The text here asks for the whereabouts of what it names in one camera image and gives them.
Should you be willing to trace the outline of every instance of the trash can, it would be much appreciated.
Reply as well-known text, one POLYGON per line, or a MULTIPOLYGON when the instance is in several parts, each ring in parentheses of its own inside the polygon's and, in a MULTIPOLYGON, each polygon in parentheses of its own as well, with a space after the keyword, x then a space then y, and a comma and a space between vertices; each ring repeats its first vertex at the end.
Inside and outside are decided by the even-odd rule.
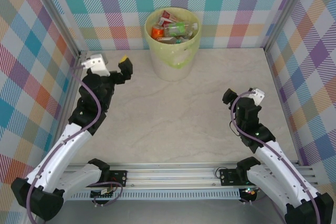
POLYGON ((202 27, 197 16, 189 10, 177 7, 158 9, 149 15, 144 30, 156 75, 166 81, 178 81, 187 77, 193 66, 201 39, 202 27), (192 39, 181 44, 169 45, 158 42, 151 37, 152 27, 158 22, 164 10, 181 21, 198 24, 198 30, 194 31, 192 39))

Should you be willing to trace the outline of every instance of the white floor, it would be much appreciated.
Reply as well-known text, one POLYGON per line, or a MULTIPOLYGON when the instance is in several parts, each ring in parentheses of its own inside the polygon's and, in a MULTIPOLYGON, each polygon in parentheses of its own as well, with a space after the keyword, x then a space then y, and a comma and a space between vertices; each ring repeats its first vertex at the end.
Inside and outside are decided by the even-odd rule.
POLYGON ((107 51, 109 70, 123 55, 133 62, 132 80, 116 86, 107 118, 72 163, 227 162, 252 156, 229 128, 224 92, 265 91, 260 122, 292 161, 297 154, 262 49, 200 49, 189 76, 158 78, 148 50, 107 51))

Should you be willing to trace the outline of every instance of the plaid wallpaper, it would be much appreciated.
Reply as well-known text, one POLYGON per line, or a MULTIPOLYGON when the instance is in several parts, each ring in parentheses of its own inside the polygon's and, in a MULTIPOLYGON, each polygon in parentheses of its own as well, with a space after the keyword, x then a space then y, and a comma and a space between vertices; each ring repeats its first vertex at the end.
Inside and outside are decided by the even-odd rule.
POLYGON ((77 42, 82 37, 90 50, 109 50, 148 49, 142 27, 150 12, 166 6, 197 14, 203 23, 201 48, 261 47, 286 0, 65 0, 75 24, 61 1, 54 2, 77 42))
POLYGON ((294 141, 336 192, 336 0, 299 0, 268 55, 294 141))
POLYGON ((75 58, 40 0, 0 7, 0 223, 14 224, 10 184, 51 147, 75 58))

